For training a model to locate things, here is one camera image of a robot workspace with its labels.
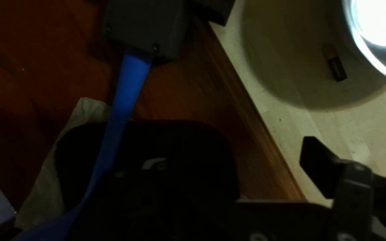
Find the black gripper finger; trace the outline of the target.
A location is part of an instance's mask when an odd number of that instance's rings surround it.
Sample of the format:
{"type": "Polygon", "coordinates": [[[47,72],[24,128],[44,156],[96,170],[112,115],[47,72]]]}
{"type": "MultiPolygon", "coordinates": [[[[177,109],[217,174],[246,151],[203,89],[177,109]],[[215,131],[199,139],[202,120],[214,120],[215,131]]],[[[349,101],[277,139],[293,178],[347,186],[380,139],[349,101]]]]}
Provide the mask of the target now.
{"type": "Polygon", "coordinates": [[[301,168],[335,208],[371,210],[374,174],[364,164],[339,158],[316,136],[304,136],[301,168]]]}

